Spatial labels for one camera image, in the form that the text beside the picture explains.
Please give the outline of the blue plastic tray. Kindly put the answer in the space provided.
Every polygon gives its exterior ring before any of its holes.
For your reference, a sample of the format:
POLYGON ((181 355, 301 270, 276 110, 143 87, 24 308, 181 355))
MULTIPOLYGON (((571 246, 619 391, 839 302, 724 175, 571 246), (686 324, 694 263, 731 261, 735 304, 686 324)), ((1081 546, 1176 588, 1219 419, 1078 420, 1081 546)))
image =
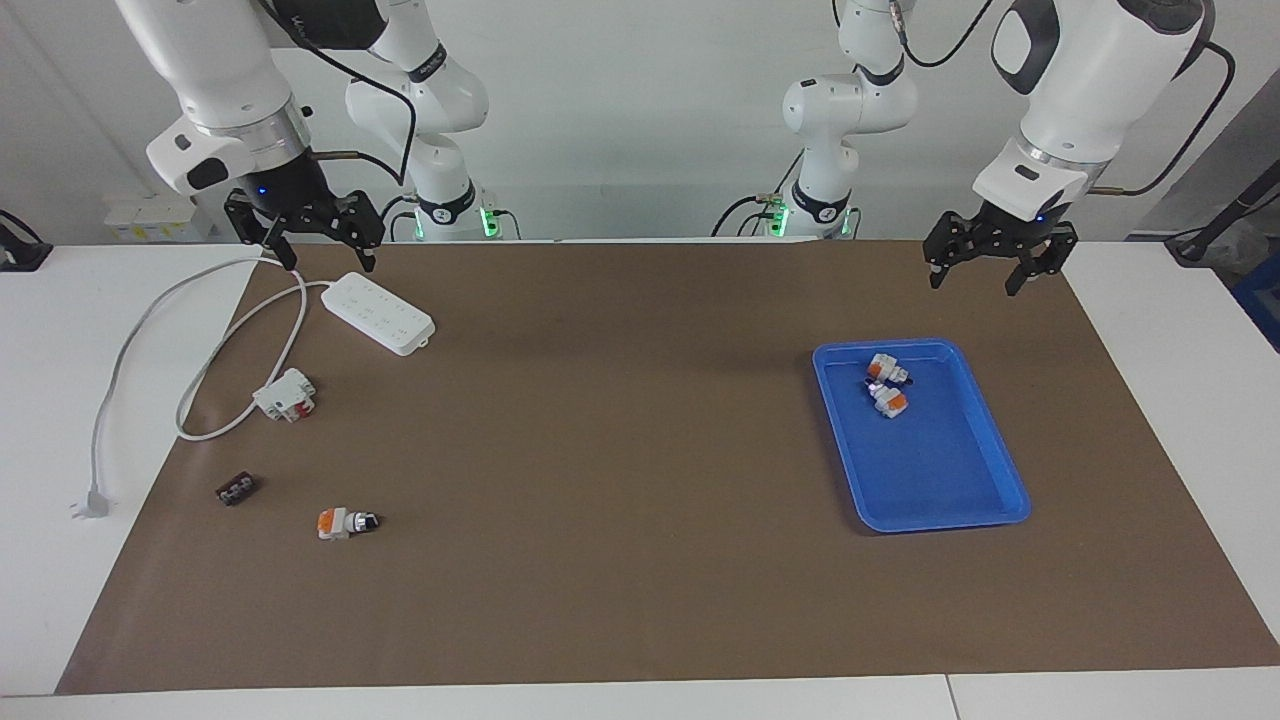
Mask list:
POLYGON ((812 365, 859 518, 879 533, 1002 527, 1032 503, 963 351, 938 337, 828 343, 812 365), (897 418, 882 416, 867 366, 888 354, 910 372, 897 418))

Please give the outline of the white power strip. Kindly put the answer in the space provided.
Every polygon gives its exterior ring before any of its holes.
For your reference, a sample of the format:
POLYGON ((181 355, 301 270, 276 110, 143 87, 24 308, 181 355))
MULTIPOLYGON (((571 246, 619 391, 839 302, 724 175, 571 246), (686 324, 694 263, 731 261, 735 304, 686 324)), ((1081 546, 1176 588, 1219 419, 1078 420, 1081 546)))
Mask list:
POLYGON ((401 357, 426 347, 436 333, 429 314, 364 274, 333 281, 320 299, 332 315, 401 357))

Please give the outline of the blue storage crate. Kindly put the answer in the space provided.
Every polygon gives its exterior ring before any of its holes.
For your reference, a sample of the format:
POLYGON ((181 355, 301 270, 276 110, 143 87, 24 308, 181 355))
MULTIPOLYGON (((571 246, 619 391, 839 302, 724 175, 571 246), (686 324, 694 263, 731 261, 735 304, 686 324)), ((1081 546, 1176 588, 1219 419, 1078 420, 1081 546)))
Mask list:
POLYGON ((1230 291, 1236 304, 1280 354, 1280 278, 1248 277, 1230 291))

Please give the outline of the brown table mat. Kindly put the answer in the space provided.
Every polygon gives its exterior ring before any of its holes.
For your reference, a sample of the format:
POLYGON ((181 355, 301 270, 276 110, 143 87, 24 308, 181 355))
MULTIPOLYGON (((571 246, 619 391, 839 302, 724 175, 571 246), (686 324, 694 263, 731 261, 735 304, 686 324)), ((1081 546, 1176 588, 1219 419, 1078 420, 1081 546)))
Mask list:
POLYGON ((1009 272, 936 291, 897 242, 384 249, 429 346, 312 310, 316 413, 173 446, 56 689, 1280 665, 1069 284, 1009 272), (972 364, 1028 520, 859 520, 812 352, 910 337, 972 364), (381 525, 321 541, 329 507, 381 525))

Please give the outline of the black clamp device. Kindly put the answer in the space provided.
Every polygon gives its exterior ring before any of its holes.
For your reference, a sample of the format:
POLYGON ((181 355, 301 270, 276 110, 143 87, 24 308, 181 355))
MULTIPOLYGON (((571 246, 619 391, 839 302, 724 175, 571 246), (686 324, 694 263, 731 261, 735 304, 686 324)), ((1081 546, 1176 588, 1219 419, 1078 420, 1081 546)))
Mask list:
POLYGON ((23 219, 0 209, 0 273, 36 272, 52 250, 23 219))

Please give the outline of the black stand pole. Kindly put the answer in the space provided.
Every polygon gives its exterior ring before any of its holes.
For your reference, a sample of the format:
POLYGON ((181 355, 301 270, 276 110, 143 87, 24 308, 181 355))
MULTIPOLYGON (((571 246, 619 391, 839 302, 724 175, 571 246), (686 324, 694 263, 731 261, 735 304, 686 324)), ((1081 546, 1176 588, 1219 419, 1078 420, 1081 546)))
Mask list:
POLYGON ((1178 232, 1167 237, 1164 246, 1181 266, 1194 266, 1229 228, 1277 200, 1280 200, 1280 158, 1206 225, 1178 232))

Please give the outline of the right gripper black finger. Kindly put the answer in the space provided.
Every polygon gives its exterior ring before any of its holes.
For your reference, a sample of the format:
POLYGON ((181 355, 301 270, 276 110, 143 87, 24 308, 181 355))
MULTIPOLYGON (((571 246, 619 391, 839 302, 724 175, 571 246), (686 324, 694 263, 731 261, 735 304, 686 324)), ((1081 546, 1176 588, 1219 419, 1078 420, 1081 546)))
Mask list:
POLYGON ((224 213, 239 242, 266 249, 287 272, 297 268, 297 255, 285 238, 285 223, 279 217, 264 225, 256 208, 243 190, 232 190, 224 202, 224 213))
POLYGON ((365 274, 374 272, 385 224, 365 191, 356 190, 321 201, 317 205, 317 222, 323 234, 355 252, 365 274))

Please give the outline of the white red circuit breaker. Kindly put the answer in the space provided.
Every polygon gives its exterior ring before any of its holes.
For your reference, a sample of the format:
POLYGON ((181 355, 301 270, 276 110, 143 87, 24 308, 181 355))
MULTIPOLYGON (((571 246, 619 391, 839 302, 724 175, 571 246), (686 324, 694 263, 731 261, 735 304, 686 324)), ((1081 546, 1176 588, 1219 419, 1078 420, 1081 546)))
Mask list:
POLYGON ((315 410, 316 387, 300 370, 291 368, 275 380, 253 392, 253 404, 273 420, 298 421, 315 410))

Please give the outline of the white wall box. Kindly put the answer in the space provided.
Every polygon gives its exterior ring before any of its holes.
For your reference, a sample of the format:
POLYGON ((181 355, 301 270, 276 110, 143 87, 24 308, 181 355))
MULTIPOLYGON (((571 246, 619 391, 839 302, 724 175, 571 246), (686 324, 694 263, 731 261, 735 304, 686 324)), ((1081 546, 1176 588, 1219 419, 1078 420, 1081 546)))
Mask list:
POLYGON ((108 196, 102 227, 119 242, 197 243, 205 240, 198 208, 187 199, 108 196))

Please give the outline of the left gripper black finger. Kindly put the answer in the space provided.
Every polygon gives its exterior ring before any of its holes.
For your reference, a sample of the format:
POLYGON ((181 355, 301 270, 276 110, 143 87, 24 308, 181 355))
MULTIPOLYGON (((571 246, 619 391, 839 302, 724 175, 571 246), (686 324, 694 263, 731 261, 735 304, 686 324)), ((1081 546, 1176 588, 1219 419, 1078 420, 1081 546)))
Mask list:
POLYGON ((1010 236, 1007 241, 1015 251, 1018 266, 1006 279, 1005 292, 1014 297, 1028 282, 1042 275, 1057 275, 1076 246, 1078 233, 1071 222, 1060 222, 1052 228, 1036 223, 1029 234, 1010 236))
POLYGON ((961 217, 945 211, 922 243, 923 258, 929 266, 932 290, 940 290, 950 270, 957 264, 983 256, 978 229, 980 215, 961 217))

